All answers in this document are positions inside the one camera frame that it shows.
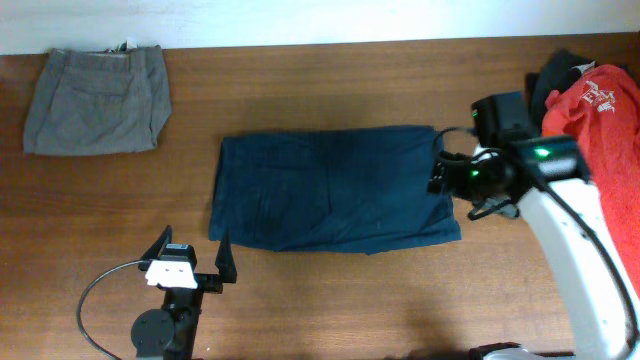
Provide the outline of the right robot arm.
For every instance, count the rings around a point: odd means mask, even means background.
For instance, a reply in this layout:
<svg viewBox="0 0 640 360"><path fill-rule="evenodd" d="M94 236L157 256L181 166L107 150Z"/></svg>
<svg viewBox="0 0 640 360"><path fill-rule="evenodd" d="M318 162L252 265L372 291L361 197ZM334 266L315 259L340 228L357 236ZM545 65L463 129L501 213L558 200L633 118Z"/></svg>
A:
<svg viewBox="0 0 640 360"><path fill-rule="evenodd" d="M510 210L527 223L569 315L574 358L638 358L639 299L577 143L539 137L473 155L442 145L440 137L433 140L429 192L470 202L471 221Z"/></svg>

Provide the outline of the red printed t-shirt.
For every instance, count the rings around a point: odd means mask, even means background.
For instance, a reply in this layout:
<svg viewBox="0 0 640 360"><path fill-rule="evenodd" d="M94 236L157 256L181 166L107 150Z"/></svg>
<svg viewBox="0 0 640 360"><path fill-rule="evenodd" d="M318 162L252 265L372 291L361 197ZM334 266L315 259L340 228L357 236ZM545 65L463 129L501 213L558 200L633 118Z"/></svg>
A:
<svg viewBox="0 0 640 360"><path fill-rule="evenodd" d="M622 68L600 65L545 101L542 134L570 135L598 187L607 227L639 288L639 87Z"/></svg>

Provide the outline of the folded grey shorts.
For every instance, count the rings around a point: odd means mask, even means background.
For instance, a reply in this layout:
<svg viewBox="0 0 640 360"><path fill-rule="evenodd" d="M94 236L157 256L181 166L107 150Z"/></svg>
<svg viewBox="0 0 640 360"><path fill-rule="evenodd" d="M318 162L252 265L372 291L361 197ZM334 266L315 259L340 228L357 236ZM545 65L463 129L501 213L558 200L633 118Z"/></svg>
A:
<svg viewBox="0 0 640 360"><path fill-rule="evenodd" d="M96 156L153 150L172 114L162 48L54 49L36 83L23 151Z"/></svg>

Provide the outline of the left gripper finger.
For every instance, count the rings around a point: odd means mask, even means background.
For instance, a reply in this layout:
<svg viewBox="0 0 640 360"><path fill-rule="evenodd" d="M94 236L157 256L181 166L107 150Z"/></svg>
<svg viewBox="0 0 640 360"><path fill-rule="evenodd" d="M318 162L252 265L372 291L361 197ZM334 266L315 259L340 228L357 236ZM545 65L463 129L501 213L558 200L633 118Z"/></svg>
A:
<svg viewBox="0 0 640 360"><path fill-rule="evenodd" d="M164 247L171 243L173 236L173 230L170 225L167 225L158 239L148 248L148 250L141 256L142 260L155 260L158 259Z"/></svg>
<svg viewBox="0 0 640 360"><path fill-rule="evenodd" d="M237 282L237 268L232 254L229 231L226 230L215 259L215 266L221 283L235 284Z"/></svg>

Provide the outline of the navy blue shorts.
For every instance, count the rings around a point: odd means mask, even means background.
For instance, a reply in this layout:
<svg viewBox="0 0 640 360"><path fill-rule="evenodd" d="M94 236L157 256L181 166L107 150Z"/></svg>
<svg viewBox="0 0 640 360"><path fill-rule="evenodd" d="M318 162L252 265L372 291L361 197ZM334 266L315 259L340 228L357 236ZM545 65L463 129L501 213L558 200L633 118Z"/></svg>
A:
<svg viewBox="0 0 640 360"><path fill-rule="evenodd" d="M274 252L367 255L457 241L450 197L427 190L430 126L223 139L208 235Z"/></svg>

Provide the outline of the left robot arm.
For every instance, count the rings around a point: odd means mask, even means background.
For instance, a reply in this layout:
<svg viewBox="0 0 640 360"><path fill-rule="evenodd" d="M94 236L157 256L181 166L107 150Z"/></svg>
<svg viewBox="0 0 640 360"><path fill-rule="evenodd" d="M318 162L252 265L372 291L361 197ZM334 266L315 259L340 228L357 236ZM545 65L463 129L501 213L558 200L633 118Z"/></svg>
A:
<svg viewBox="0 0 640 360"><path fill-rule="evenodd" d="M137 359L190 359L193 354L202 300L220 294L237 281L237 269L228 234L224 234L215 258L216 273L197 273L197 257L191 245L172 241L167 226L141 256L138 269L147 284L164 292L162 305L142 313L131 328Z"/></svg>

